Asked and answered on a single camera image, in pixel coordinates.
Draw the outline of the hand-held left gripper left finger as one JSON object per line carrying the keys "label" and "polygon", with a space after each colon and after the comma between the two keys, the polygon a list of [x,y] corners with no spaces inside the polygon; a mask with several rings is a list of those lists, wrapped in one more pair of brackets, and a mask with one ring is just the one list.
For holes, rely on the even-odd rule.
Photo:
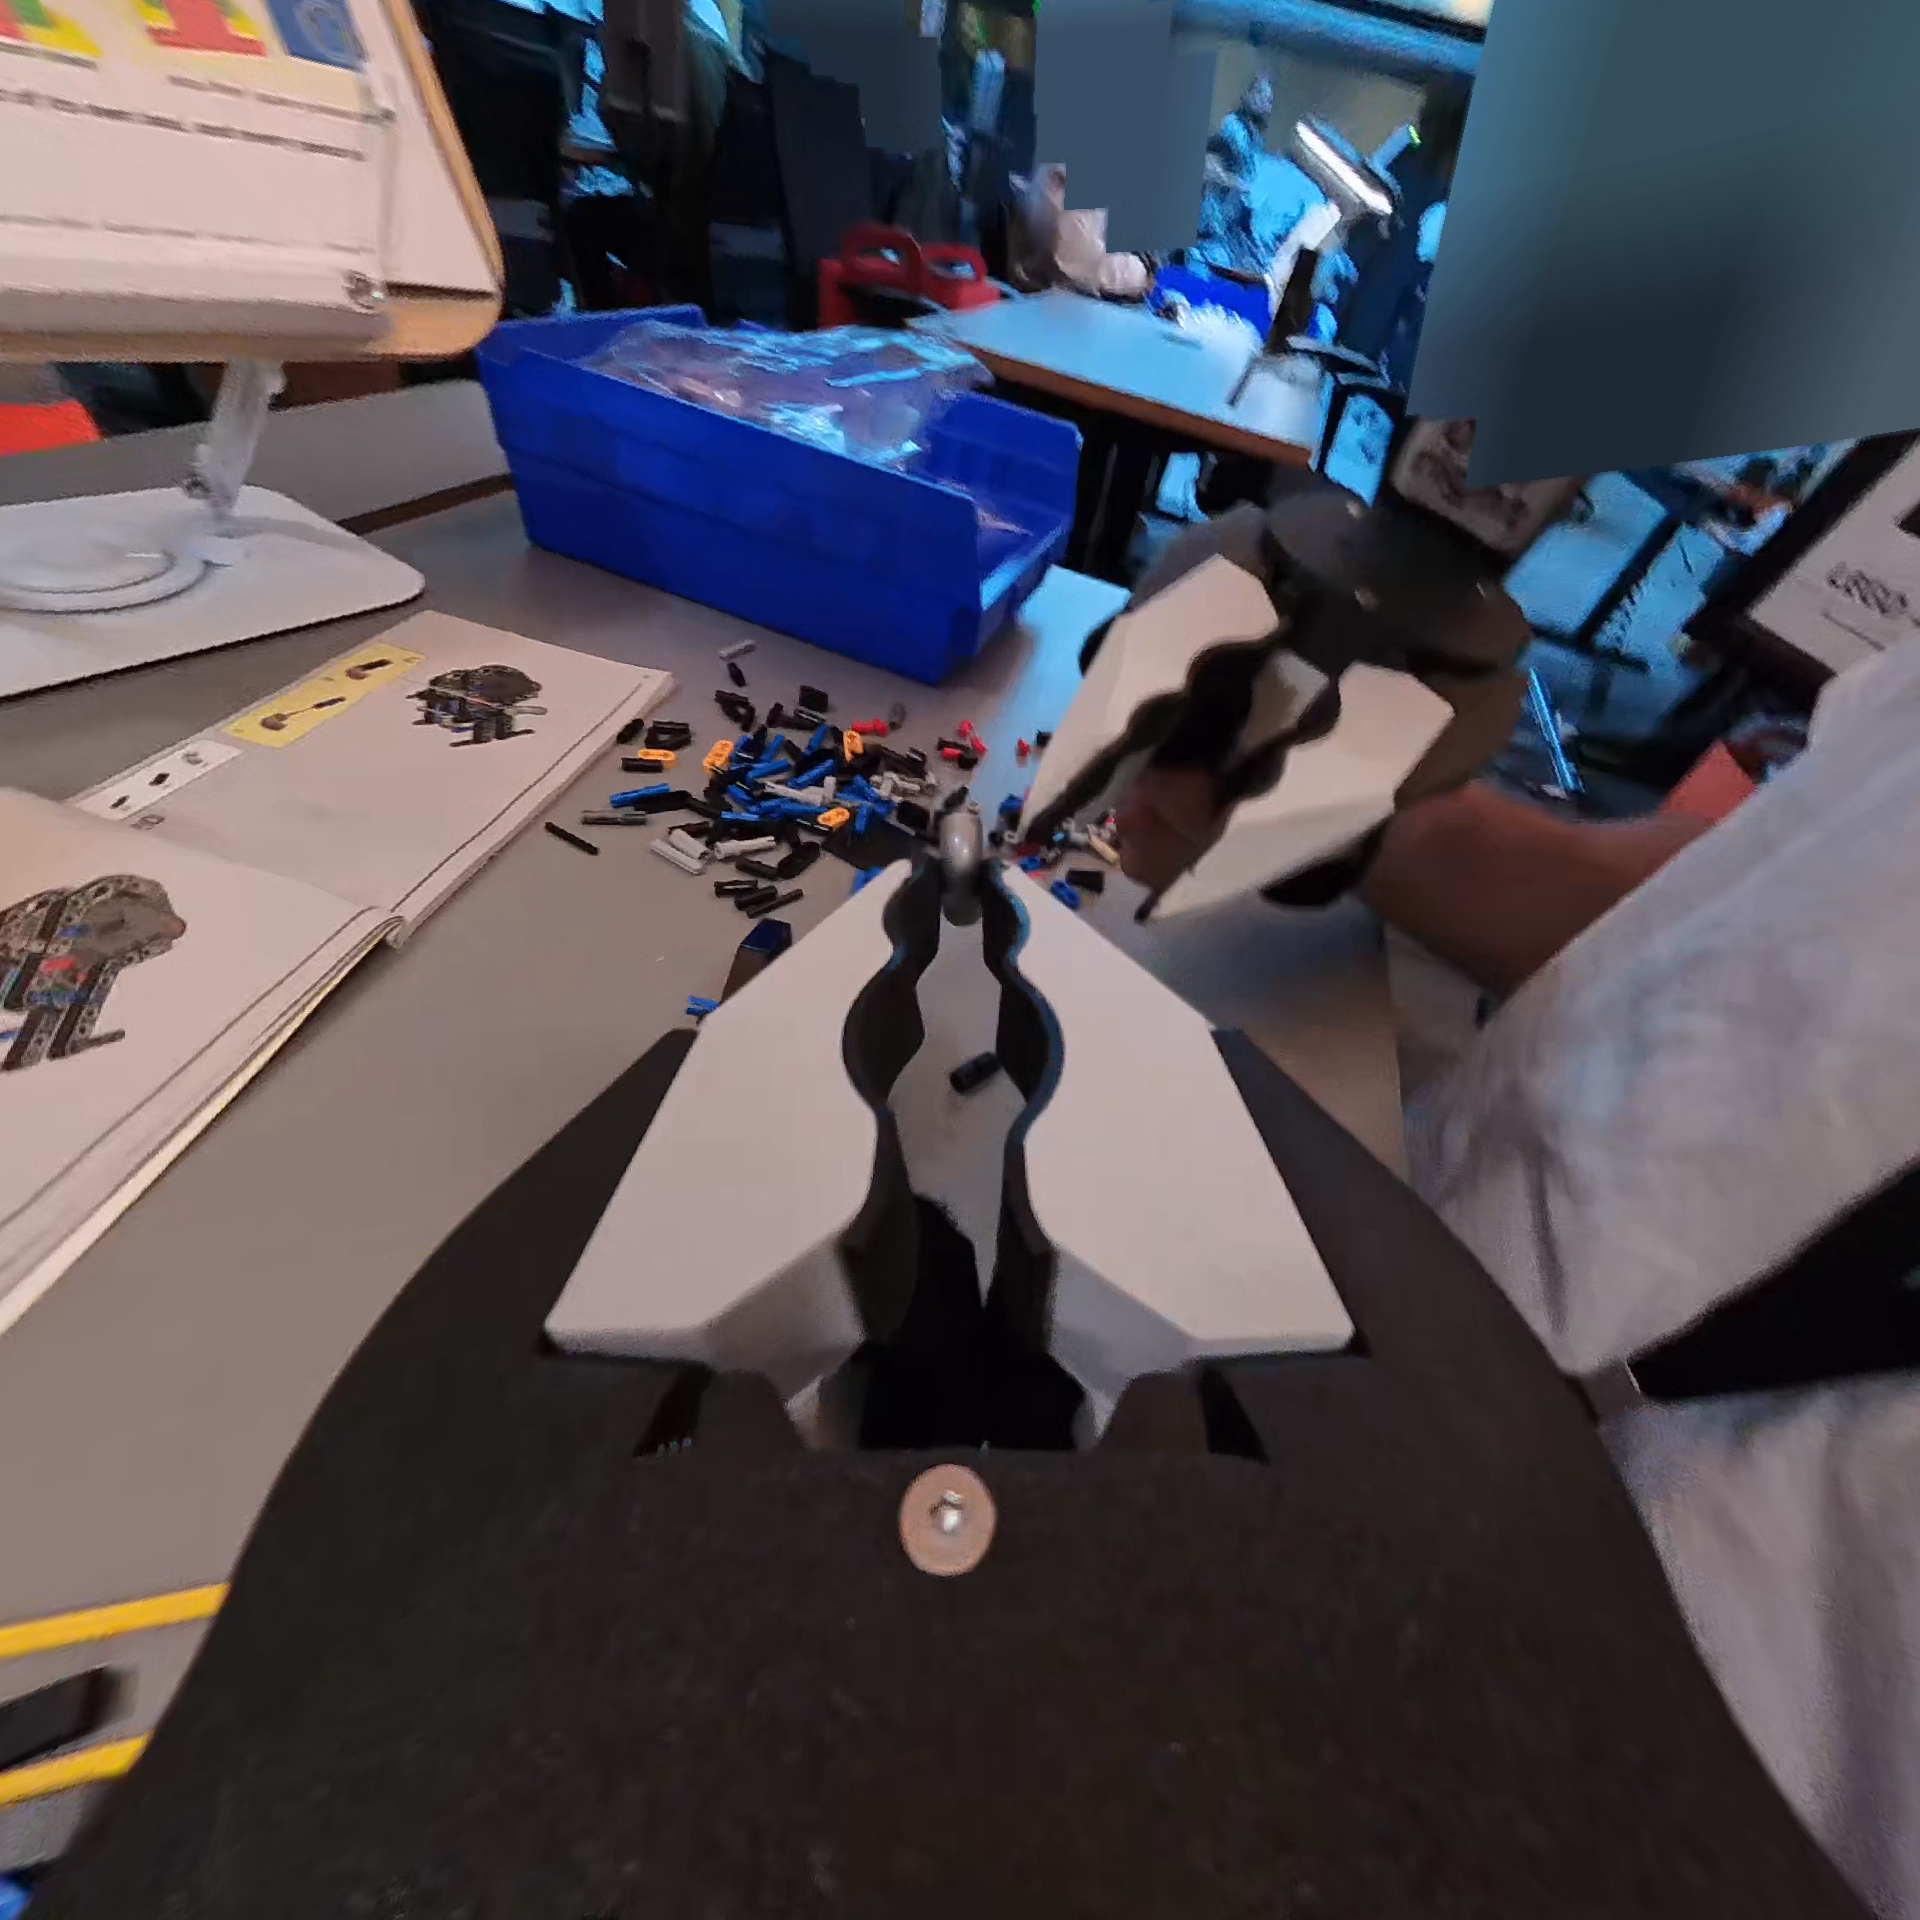
{"label": "hand-held left gripper left finger", "polygon": [[938,862],[881,867],[705,1013],[549,1311],[556,1350],[748,1371],[842,1445],[981,1437],[924,1012],[940,900]]}

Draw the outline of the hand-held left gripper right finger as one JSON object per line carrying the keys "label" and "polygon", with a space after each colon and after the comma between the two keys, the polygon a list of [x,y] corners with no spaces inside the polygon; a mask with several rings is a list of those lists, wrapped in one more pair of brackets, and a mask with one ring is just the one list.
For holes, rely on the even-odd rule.
{"label": "hand-held left gripper right finger", "polygon": [[988,1314],[1092,1443],[1141,1378],[1331,1356],[1355,1318],[1211,1020],[1019,867],[979,886],[1019,1091]]}

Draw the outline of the pile of red black lego pins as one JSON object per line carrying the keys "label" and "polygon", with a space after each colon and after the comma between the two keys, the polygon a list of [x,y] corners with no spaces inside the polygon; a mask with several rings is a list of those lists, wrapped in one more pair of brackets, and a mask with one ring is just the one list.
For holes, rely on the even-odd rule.
{"label": "pile of red black lego pins", "polygon": [[971,721],[962,721],[955,732],[934,740],[931,767],[952,773],[952,783],[943,787],[931,812],[931,825],[925,828],[934,864],[940,812],[972,803],[988,828],[994,875],[1000,875],[1003,867],[1031,875],[1067,909],[1081,909],[1104,891],[1104,874],[1116,869],[1116,834],[1108,815],[1095,815],[1092,823],[1079,823],[1072,815],[1060,815],[1053,825],[1026,823],[1031,783],[1057,732],[1057,727],[1028,727],[1015,739],[1010,771],[1019,783],[1000,793],[988,784],[976,784],[976,777],[991,773],[997,760],[988,739]]}

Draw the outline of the pile of black blue lego pins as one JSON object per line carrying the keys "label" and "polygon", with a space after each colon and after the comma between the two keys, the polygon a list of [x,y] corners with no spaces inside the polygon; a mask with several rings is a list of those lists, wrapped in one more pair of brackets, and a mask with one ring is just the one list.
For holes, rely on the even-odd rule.
{"label": "pile of black blue lego pins", "polygon": [[549,818],[549,842],[597,858],[604,842],[654,843],[673,869],[716,886],[745,915],[802,900],[824,858],[871,874],[915,858],[972,796],[988,739],[968,702],[938,721],[930,702],[848,698],[817,676],[780,682],[755,642],[716,653],[713,721],[631,718],[616,732],[623,784],[573,818]]}

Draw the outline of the person's right forearm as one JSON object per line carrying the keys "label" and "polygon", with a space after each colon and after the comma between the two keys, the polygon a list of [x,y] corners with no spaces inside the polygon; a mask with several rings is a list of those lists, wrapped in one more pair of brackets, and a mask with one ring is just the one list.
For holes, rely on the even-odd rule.
{"label": "person's right forearm", "polygon": [[1709,833],[1652,812],[1577,821],[1472,783],[1399,812],[1360,902],[1485,993],[1510,993]]}

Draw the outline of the black blue lego subassembly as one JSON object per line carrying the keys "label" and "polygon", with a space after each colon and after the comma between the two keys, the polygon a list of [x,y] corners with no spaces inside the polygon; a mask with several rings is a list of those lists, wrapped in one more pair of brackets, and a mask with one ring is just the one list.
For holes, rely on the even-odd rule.
{"label": "black blue lego subassembly", "polygon": [[717,995],[685,995],[682,1016],[705,1020],[717,1006],[739,995],[770,960],[793,943],[793,930],[774,915],[758,915],[742,943],[736,946]]}

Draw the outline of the lego instruction booklet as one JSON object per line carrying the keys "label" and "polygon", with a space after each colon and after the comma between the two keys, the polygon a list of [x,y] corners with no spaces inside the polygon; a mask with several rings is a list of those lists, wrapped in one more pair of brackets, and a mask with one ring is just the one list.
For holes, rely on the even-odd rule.
{"label": "lego instruction booklet", "polygon": [[77,801],[3,792],[3,1328],[673,675],[418,611]]}

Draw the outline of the person's right hand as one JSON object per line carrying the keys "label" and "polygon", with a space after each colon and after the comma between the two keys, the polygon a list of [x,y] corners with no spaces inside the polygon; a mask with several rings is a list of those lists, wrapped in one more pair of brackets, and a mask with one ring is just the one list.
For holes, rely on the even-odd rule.
{"label": "person's right hand", "polygon": [[1212,847],[1221,818],[1207,767],[1152,765],[1116,803],[1119,869],[1160,900]]}

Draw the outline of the desk lamp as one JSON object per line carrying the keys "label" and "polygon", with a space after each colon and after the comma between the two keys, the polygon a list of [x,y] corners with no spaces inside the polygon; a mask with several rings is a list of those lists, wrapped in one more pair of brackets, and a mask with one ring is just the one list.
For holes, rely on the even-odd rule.
{"label": "desk lamp", "polygon": [[1363,154],[1331,121],[1299,116],[1286,132],[1286,159],[1334,207],[1339,230],[1355,226],[1393,227],[1415,219],[1410,189]]}

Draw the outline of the red plastic object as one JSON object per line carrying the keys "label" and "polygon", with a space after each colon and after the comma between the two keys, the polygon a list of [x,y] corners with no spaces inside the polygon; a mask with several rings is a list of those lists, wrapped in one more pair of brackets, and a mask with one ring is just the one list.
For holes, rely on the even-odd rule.
{"label": "red plastic object", "polygon": [[988,261],[965,242],[925,242],[899,226],[858,223],[815,267],[815,324],[899,327],[1003,298]]}

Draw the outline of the clear plastic bag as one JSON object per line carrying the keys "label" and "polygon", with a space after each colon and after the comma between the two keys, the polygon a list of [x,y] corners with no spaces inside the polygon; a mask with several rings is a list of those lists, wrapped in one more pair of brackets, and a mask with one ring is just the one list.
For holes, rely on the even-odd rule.
{"label": "clear plastic bag", "polygon": [[582,362],[868,466],[905,466],[991,371],[931,332],[635,321]]}

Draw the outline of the person's white shirt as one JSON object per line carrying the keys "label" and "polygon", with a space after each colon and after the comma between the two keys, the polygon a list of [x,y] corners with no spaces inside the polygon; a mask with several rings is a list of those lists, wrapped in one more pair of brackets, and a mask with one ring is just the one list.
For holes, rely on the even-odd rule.
{"label": "person's white shirt", "polygon": [[[1523,985],[1410,1180],[1574,1378],[1916,1167],[1916,642]],[[1599,1421],[1693,1643],[1876,1917],[1916,1914],[1916,1368]]]}

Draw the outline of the white document stand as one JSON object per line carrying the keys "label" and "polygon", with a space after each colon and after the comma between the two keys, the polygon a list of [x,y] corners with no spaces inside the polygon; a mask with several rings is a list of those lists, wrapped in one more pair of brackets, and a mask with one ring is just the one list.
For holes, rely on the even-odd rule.
{"label": "white document stand", "polygon": [[236,263],[210,236],[157,249],[132,286],[77,261],[3,267],[3,358],[84,362],[178,349],[219,371],[178,484],[3,506],[3,701],[185,660],[418,592],[364,538],[250,487],[296,358],[395,358],[392,188],[354,211],[336,261]]}

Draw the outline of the wooden board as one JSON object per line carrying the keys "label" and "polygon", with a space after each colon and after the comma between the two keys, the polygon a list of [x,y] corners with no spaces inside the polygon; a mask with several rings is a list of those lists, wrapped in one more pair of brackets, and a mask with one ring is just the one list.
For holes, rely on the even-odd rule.
{"label": "wooden board", "polygon": [[[408,2],[365,2],[395,87],[392,296],[402,336],[392,361],[472,349],[505,305],[505,267],[487,198],[444,106]],[[115,349],[104,361],[182,361],[178,349]]]}

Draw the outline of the white paper sheets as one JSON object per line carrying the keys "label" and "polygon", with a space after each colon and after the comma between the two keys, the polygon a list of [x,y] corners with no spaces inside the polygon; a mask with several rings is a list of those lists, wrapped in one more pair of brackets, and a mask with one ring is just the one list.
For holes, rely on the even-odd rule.
{"label": "white paper sheets", "polygon": [[380,52],[365,2],[5,2],[3,305],[377,298]]}

